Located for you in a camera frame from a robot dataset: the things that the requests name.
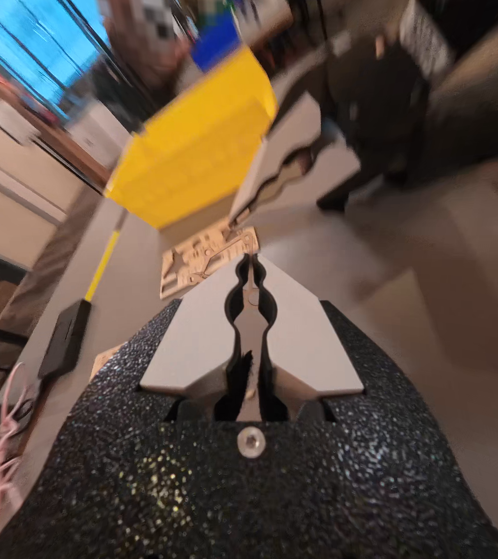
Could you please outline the white cabinet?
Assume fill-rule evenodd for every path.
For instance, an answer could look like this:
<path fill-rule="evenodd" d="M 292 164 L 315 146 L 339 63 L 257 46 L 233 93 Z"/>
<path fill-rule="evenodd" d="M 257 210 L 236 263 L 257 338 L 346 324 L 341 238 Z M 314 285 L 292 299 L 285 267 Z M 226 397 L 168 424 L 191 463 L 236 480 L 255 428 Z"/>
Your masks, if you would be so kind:
<path fill-rule="evenodd" d="M 80 202 L 101 198 L 46 147 L 0 128 L 0 261 L 25 271 Z"/>

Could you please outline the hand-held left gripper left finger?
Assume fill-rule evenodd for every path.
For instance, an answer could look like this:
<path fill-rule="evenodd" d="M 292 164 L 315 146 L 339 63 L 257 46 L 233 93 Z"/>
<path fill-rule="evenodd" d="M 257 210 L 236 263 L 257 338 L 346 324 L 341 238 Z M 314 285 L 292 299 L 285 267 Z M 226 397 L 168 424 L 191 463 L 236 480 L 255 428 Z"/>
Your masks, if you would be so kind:
<path fill-rule="evenodd" d="M 140 387 L 180 396 L 211 413 L 239 413 L 250 372 L 235 324 L 244 309 L 250 257 L 243 254 L 180 301 Z"/>

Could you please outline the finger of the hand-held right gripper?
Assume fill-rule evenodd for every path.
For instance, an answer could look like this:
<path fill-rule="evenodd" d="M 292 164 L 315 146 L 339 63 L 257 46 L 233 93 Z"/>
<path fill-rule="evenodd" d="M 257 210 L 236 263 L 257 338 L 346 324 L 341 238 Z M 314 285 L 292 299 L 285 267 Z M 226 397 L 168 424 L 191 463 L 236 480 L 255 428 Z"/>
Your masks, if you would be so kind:
<path fill-rule="evenodd" d="M 280 122 L 269 131 L 257 150 L 249 170 L 239 187 L 229 212 L 229 225 L 250 212 L 267 181 L 276 179 L 285 160 L 297 150 L 308 148 L 321 132 L 319 103 L 308 93 L 300 96 Z"/>
<path fill-rule="evenodd" d="M 307 145 L 265 140 L 236 194 L 236 225 L 270 208 L 309 204 L 359 168 L 339 135 L 319 134 Z"/>

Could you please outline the wooden sheet with triangle cutouts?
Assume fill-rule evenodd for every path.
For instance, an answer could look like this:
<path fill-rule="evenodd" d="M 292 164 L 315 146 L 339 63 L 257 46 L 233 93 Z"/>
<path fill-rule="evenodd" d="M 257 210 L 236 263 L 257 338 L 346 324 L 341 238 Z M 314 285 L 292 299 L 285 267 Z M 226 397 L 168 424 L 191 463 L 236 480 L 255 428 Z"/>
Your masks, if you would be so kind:
<path fill-rule="evenodd" d="M 218 221 L 162 254 L 160 297 L 201 283 L 239 255 L 258 250 L 254 227 L 233 229 L 226 219 Z"/>

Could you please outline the wooden bicycle frame part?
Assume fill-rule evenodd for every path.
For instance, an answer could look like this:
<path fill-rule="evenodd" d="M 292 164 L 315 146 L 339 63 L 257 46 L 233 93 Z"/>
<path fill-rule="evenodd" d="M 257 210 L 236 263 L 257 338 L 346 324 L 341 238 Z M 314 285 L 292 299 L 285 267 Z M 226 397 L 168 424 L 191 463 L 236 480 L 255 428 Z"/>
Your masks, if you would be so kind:
<path fill-rule="evenodd" d="M 259 286 L 254 277 L 254 267 L 252 261 L 248 264 L 247 281 L 243 286 L 244 304 L 258 309 L 259 305 Z"/>

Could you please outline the yellow plastic bin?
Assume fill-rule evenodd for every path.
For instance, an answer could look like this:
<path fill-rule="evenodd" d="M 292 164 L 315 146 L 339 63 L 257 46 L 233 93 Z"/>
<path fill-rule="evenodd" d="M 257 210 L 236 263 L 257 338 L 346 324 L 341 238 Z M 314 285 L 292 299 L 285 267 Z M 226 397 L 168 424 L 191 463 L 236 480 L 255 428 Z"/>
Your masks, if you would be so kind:
<path fill-rule="evenodd" d="M 211 206 L 241 186 L 277 108 L 241 47 L 133 134 L 105 197 L 157 230 Z"/>

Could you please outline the black power adapter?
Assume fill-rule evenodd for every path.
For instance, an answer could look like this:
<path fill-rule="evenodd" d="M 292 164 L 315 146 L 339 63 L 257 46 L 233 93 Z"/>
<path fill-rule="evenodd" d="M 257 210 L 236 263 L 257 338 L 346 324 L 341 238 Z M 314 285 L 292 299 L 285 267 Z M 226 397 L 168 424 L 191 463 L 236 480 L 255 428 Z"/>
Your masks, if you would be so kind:
<path fill-rule="evenodd" d="M 59 314 L 38 371 L 38 380 L 42 385 L 75 369 L 91 309 L 91 302 L 80 299 Z"/>

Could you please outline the blue box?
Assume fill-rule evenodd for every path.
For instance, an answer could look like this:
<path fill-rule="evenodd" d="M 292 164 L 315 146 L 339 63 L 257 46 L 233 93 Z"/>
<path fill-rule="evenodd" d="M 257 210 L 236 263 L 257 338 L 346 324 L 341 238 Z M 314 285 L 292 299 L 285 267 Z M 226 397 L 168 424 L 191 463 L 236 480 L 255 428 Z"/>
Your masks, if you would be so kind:
<path fill-rule="evenodd" d="M 201 32 L 191 49 L 191 58 L 203 73 L 208 73 L 241 44 L 237 20 L 227 11 Z"/>

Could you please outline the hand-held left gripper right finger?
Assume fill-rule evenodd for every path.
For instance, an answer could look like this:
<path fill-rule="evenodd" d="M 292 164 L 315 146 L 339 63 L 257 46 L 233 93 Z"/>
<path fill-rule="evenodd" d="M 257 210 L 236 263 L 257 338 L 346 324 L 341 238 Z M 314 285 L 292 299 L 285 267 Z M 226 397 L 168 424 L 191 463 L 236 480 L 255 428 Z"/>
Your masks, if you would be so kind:
<path fill-rule="evenodd" d="M 263 256 L 253 258 L 267 322 L 258 374 L 261 414 L 297 414 L 309 401 L 364 393 L 320 299 Z"/>

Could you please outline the wooden sheet with frame cutout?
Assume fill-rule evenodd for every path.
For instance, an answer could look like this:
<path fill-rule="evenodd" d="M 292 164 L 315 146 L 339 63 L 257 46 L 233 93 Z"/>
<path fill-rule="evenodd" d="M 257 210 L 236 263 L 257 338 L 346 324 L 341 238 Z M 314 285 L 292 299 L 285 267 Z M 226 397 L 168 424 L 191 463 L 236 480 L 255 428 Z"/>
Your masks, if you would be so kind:
<path fill-rule="evenodd" d="M 89 377 L 88 382 L 90 383 L 94 377 L 98 374 L 98 372 L 100 371 L 101 368 L 103 368 L 106 363 L 111 360 L 113 358 L 113 356 L 120 350 L 120 348 L 123 346 L 124 344 L 119 344 L 117 346 L 114 346 L 110 349 L 107 349 L 101 353 L 99 353 L 94 361 L 93 361 L 93 366 L 92 366 L 92 370 L 91 370 L 91 374 Z"/>

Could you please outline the yellow tape strip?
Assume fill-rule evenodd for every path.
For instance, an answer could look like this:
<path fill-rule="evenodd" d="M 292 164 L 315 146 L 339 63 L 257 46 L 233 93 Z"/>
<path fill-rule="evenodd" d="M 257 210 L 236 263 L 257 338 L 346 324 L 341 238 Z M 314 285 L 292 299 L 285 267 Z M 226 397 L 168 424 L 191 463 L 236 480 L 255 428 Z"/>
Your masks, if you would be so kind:
<path fill-rule="evenodd" d="M 106 267 L 111 259 L 111 256 L 113 255 L 113 251 L 114 248 L 116 247 L 118 240 L 119 240 L 119 236 L 120 236 L 120 230 L 119 229 L 115 229 L 112 234 L 110 235 L 110 238 L 106 244 L 106 247 L 104 249 L 103 255 L 99 261 L 99 264 L 93 274 L 92 280 L 90 282 L 90 285 L 87 289 L 87 292 L 84 296 L 84 300 L 87 301 L 88 303 L 92 302 L 92 299 L 96 293 L 96 290 L 99 286 L 99 283 L 101 282 L 101 278 L 104 275 L 104 272 L 106 270 Z"/>

